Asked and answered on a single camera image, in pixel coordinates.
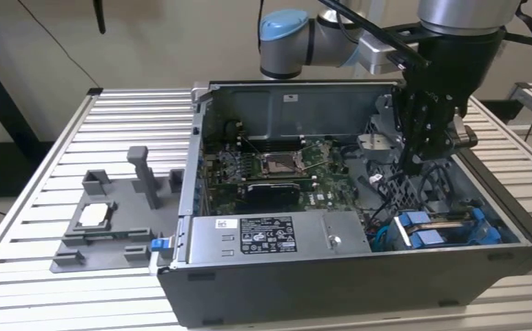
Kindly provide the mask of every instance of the small component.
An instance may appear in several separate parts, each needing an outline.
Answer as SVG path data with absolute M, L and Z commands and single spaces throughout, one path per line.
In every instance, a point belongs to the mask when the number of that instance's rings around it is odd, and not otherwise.
M 389 162 L 394 158 L 394 148 L 391 141 L 382 134 L 361 134 L 358 143 L 367 159 L 381 163 Z
M 128 262 L 146 261 L 149 260 L 150 252 L 146 245 L 125 246 L 122 256 Z
M 337 163 L 329 163 L 327 167 L 329 167 L 329 171 L 330 172 L 335 172 L 337 171 Z
M 378 183 L 381 180 L 382 180 L 382 175 L 374 174 L 373 176 L 369 177 L 367 183 L 370 183 L 370 185 L 374 186 L 374 184 Z
M 78 218 L 80 228 L 98 226 L 110 219 L 112 210 L 105 203 L 92 203 L 81 210 Z
M 88 170 L 81 179 L 81 186 L 88 195 L 105 195 L 102 184 L 110 183 L 104 170 Z
M 80 265 L 84 264 L 84 255 L 81 255 L 78 250 L 58 252 L 53 256 L 53 262 L 58 266 Z
M 152 252 L 158 252 L 162 259 L 170 259 L 173 255 L 173 237 L 153 239 L 149 248 Z
M 129 238 L 130 241 L 133 242 L 149 241 L 153 238 L 152 229 L 149 228 L 129 229 L 126 238 Z
M 279 174 L 295 172 L 294 153 L 271 153 L 262 155 L 262 172 Z
M 250 184 L 236 204 L 238 210 L 279 211 L 298 204 L 301 187 L 294 183 Z
M 411 235 L 410 240 L 414 249 L 431 247 L 433 245 L 441 245 L 445 243 L 437 230 L 417 231 Z

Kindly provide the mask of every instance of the gray case exterior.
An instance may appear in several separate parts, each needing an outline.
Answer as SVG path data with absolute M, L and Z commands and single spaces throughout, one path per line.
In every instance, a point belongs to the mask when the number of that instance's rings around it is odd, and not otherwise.
M 239 114 L 243 126 L 262 139 L 309 134 L 305 130 L 315 133 L 322 122 L 331 129 L 329 134 L 354 134 L 358 122 L 374 113 L 375 98 L 390 93 L 391 85 L 386 81 L 213 83 L 212 99 L 210 94 L 204 95 L 194 122 L 209 134 L 221 124 L 218 118 L 210 119 L 214 127 L 202 123 L 205 112 L 206 117 L 218 117 L 220 112 L 245 109 L 250 112 Z M 302 105 L 307 105 L 310 116 L 299 114 L 305 113 L 299 103 L 283 103 L 283 95 L 289 94 L 295 94 L 298 100 L 307 99 Z M 343 114 L 325 113 L 330 107 Z M 302 132 L 283 125 L 298 117 L 310 124 L 302 126 Z M 180 325 L 194 328 L 466 305 L 501 278 L 532 270 L 532 217 L 470 150 L 461 151 L 458 158 L 473 185 L 497 207 L 495 213 L 517 229 L 518 243 L 381 253 L 337 252 L 329 249 L 325 237 L 341 237 L 342 231 L 358 233 L 349 213 L 335 219 L 323 212 L 299 212 L 279 214 L 293 217 L 297 252 L 247 257 L 239 254 L 238 239 L 221 240 L 222 234 L 239 236 L 239 229 L 216 229 L 217 217 L 198 213 L 202 197 L 196 202 L 186 199 L 185 191 L 201 192 L 202 187 L 196 176 L 200 144 L 198 140 L 189 146 L 194 155 L 189 155 L 192 163 L 186 164 L 174 260 L 157 272 Z M 321 225 L 327 222 L 331 229 L 323 230 Z M 236 250 L 233 256 L 221 256 L 224 250 Z

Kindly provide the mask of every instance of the black stand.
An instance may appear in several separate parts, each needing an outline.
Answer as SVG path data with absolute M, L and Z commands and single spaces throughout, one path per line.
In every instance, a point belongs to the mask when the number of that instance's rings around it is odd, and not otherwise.
M 13 143 L 0 143 L 0 197 L 14 197 L 22 190 L 52 143 L 38 142 L 1 83 L 0 124 L 13 140 Z

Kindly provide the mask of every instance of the black pole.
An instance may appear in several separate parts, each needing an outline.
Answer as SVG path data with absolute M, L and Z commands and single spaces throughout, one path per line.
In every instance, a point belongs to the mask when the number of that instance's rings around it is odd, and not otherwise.
M 102 13 L 102 0 L 92 0 L 93 13 L 96 15 L 96 23 L 98 24 L 98 32 L 104 34 L 106 27 L 104 24 L 104 13 Z
M 28 161 L 38 165 L 45 156 L 45 148 L 41 146 L 37 136 L 22 117 L 18 108 L 0 83 L 0 124 L 6 130 L 18 151 Z

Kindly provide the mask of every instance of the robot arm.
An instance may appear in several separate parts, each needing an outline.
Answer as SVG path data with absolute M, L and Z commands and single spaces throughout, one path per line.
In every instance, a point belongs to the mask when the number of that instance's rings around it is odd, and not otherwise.
M 303 53 L 297 57 L 285 54 L 282 59 L 295 60 L 295 75 L 302 65 L 339 66 L 350 48 L 354 55 L 351 57 L 370 73 L 402 71 L 405 84 L 393 88 L 391 97 L 395 129 L 402 134 L 403 142 L 399 168 L 406 174 L 418 173 L 423 161 L 443 158 L 459 148 L 469 148 L 477 144 L 473 130 L 462 123 L 467 98 L 482 83 L 501 42 L 507 40 L 532 45 L 532 37 L 510 34 L 503 27 L 515 15 L 532 31 L 532 18 L 521 11 L 521 5 L 526 1 L 421 0 L 417 10 L 418 23 L 379 28 L 341 2 L 319 0 L 347 18 L 351 31 L 358 32 L 357 28 L 363 30 L 358 45 L 335 35 L 334 38 L 339 38 L 333 39 L 335 49 L 342 51 L 342 56 L 325 62 L 325 54 L 329 51 L 323 49 L 329 45 L 317 43 L 317 38 L 309 39 L 306 43 L 293 41 L 286 44 L 290 47 L 283 49 L 290 55 L 291 45 L 295 44 L 310 47 L 310 55 L 313 50 L 318 50 L 315 52 L 321 54 L 317 63 L 305 63 Z M 311 26 L 303 29 L 306 36 L 317 35 L 319 26 L 333 29 L 331 25 L 325 24 L 321 16 L 309 25 Z M 330 33 L 331 30 L 323 31 L 319 39 L 327 41 L 325 35 Z M 277 67 L 271 66 L 271 57 L 279 54 L 271 52 L 271 49 L 278 45 L 279 41 L 262 43 L 261 52 L 262 73 L 267 76 L 273 70 L 275 77 L 270 77 L 274 79 L 281 77 L 275 70 L 287 69 L 279 64 Z

